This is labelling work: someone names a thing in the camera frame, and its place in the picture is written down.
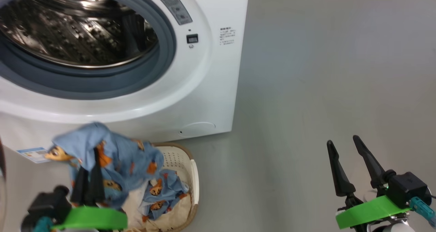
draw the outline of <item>white laundry basket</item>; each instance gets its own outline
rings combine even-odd
[[[190,187],[191,209],[187,221],[178,228],[168,230],[170,232],[179,232],[192,222],[197,213],[198,199],[200,197],[197,165],[190,151],[179,144],[164,142],[153,143],[153,146],[164,155],[165,162],[163,167],[177,171],[180,179]]]

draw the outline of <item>clothing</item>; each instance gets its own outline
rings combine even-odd
[[[106,197],[104,203],[114,209],[123,205],[129,191],[155,178],[164,164],[162,153],[149,142],[113,133],[98,122],[57,136],[53,144],[76,158],[70,169],[72,180],[80,166],[91,171],[96,161],[95,153],[98,154]]]
[[[147,219],[156,220],[170,212],[180,199],[187,196],[188,191],[188,185],[180,180],[176,171],[161,170],[156,184],[147,186],[140,212]]]

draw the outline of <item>green tape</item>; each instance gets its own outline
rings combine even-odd
[[[390,217],[408,210],[410,208],[399,208],[386,195],[383,195],[338,214],[336,221],[340,229],[345,229]]]
[[[110,208],[81,206],[70,211],[63,224],[52,229],[101,229],[119,230],[127,228],[127,215]]]

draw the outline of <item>gray rubber gasket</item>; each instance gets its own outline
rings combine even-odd
[[[11,0],[0,0],[0,7]],[[108,69],[73,69],[40,60],[0,38],[0,75],[37,93],[77,100],[118,97],[138,91],[159,79],[176,52],[170,21],[151,0],[116,0],[143,16],[154,28],[159,43],[131,63]]]

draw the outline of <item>beige cloth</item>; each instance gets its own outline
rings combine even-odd
[[[147,184],[129,193],[129,198],[123,205],[123,210],[127,214],[127,232],[159,232],[175,229],[182,226],[188,218],[191,209],[190,194],[182,198],[171,212],[163,214],[156,221],[147,220],[142,222],[142,214],[138,211],[139,204],[145,192]]]

